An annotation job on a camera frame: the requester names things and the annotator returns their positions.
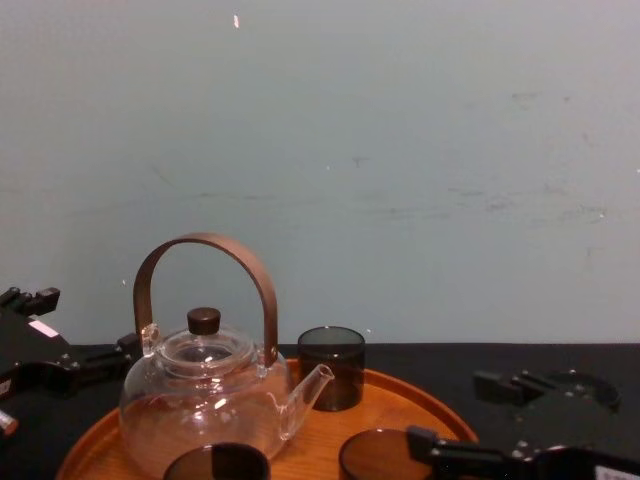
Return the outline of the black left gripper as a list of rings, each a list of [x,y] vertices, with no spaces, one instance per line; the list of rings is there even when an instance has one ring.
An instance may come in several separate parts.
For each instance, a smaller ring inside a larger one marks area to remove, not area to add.
[[[57,288],[35,294],[11,287],[1,294],[1,399],[44,386],[53,372],[63,369],[61,392],[123,380],[142,356],[140,337],[127,334],[111,345],[75,345],[40,320],[56,310]]]

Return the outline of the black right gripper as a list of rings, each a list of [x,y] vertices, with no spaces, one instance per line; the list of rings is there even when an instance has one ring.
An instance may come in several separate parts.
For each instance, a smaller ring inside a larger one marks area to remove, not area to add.
[[[545,375],[521,370],[510,376],[476,371],[473,388],[476,398],[485,402],[527,405],[513,415],[515,433],[509,455],[476,443],[442,439],[418,426],[408,427],[411,459],[429,466],[434,475],[639,477],[638,454],[626,456],[608,449],[617,427],[617,416],[610,411],[619,410],[621,393],[607,380],[573,369]]]

